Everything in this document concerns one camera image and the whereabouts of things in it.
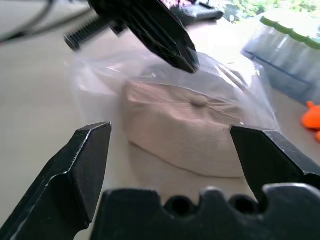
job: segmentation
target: plastic container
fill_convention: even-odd
[[[262,16],[260,18],[260,25],[254,32],[252,38],[245,45],[244,50],[250,54],[257,54],[269,43],[274,37],[276,30],[274,26],[277,21],[271,16]]]
[[[286,21],[277,22],[274,25],[274,32],[272,36],[261,45],[261,48],[257,51],[256,55],[263,59],[268,60],[273,54],[279,52],[284,43],[289,38],[289,34],[292,32],[292,25]]]
[[[317,73],[317,67],[320,62],[320,42],[308,38],[305,41],[304,50],[287,71],[304,81],[312,81],[313,76]]]
[[[301,57],[306,48],[305,41],[307,39],[308,33],[293,29],[289,33],[289,37],[277,46],[267,61],[284,71],[289,70]]]

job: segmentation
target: clear plastic bag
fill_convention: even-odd
[[[240,54],[237,62],[227,64],[203,53],[198,58],[199,71],[189,74],[147,50],[125,51],[101,60],[78,57],[72,84],[83,123],[111,121],[106,105],[121,94],[126,81],[137,81],[190,89],[241,108],[244,114],[239,124],[280,130],[262,66]]]
[[[136,148],[132,149],[133,145],[128,141],[127,132],[123,128],[122,115],[122,94],[126,82],[152,83],[189,89],[241,109],[241,118],[234,122],[235,124],[279,129],[275,113],[266,94],[269,87],[268,81],[267,79],[263,80],[263,69],[260,66],[254,65],[243,56],[233,58],[237,61],[230,60],[227,64],[222,64],[202,53],[198,54],[198,58],[200,61],[199,71],[195,74],[189,74],[171,67],[146,49],[124,51],[101,60],[77,57],[72,68],[71,79],[83,124],[105,121],[110,121],[112,124],[104,189],[152,188],[161,194],[163,203],[174,195],[184,195],[197,202],[201,189],[208,186],[222,189],[227,197],[234,194],[247,194],[253,197],[243,176],[231,136],[229,136],[229,145],[226,146],[224,142],[219,142],[221,139],[217,135],[220,133],[229,134],[227,124],[222,132],[217,131],[217,134],[209,134],[214,139],[214,142],[210,144],[222,146],[224,153],[228,152],[231,147],[232,157],[236,159],[233,158],[235,161],[228,163],[229,165],[226,165],[225,169],[235,168],[237,173],[234,175],[230,172],[224,175],[224,173],[217,171],[214,165],[218,164],[219,167],[221,161],[227,162],[228,154],[218,153],[215,157],[204,162],[201,157],[191,157],[189,162],[178,162],[181,165],[176,165],[176,162],[168,164],[168,162],[156,157],[141,155],[141,152]],[[206,143],[206,140],[201,136],[198,135],[197,139],[210,148],[210,144]],[[186,155],[183,148],[179,154]],[[208,176],[192,171],[193,168],[199,166],[200,170],[206,170],[206,165],[213,166],[215,174]]]

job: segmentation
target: black device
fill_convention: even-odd
[[[73,240],[88,228],[105,176],[111,125],[75,132],[43,168],[0,229],[1,240]],[[91,240],[318,240],[320,167],[279,132],[230,129],[245,178],[257,201],[226,200],[207,188],[199,205],[157,192],[114,189],[101,199]]]
[[[219,20],[224,16],[223,11],[202,2],[186,6],[173,6],[170,11],[180,19],[184,26],[204,20]]]
[[[130,29],[154,54],[188,73],[199,67],[195,45],[177,17],[160,0],[88,0],[98,14],[80,29],[65,35],[74,51],[97,34],[111,29],[119,35]]]

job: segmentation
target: green plant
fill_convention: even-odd
[[[320,0],[231,0],[231,3],[247,17],[277,8],[304,13],[320,10]]]

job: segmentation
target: plastic bag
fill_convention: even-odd
[[[163,201],[173,195],[184,195],[196,202],[199,191],[208,186],[222,189],[227,197],[253,195],[243,176],[207,177],[152,158],[130,160],[130,144],[121,113],[122,88],[128,81],[190,89],[242,109],[236,124],[279,129],[265,91],[266,82],[262,81],[262,68],[245,57],[228,64],[202,53],[198,58],[200,67],[195,74],[171,67],[148,50],[124,51],[101,60],[77,58],[71,79],[83,124],[105,121],[112,124],[104,189],[148,187],[156,189]]]
[[[228,64],[203,53],[198,57],[200,68],[195,74],[173,68],[147,50],[126,51],[101,60],[78,58],[72,84],[83,123],[111,121],[105,105],[121,94],[126,81],[138,81],[191,89],[243,109],[239,124],[280,130],[267,94],[268,79],[260,65],[243,56]]]

